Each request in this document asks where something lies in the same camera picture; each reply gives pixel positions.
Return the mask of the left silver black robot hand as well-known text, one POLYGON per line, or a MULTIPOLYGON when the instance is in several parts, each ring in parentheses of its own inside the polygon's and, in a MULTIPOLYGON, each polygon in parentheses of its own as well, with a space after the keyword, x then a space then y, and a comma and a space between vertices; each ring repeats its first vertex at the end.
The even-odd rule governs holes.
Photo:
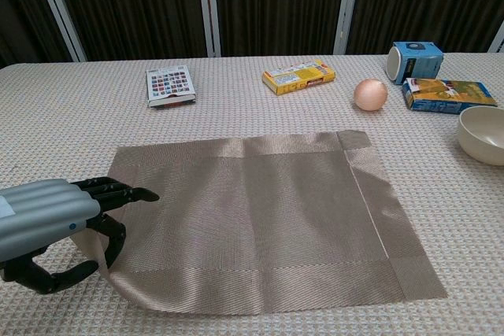
POLYGON ((126 227, 109 211, 137 202, 158 201, 151 190, 132 187, 107 176, 69 182, 43 179, 1 191, 1 278, 38 294, 54 294, 85 280, 99 268, 86 260, 60 273, 34 262, 48 247, 84 229, 109 239, 104 252, 111 267, 126 239, 126 227))

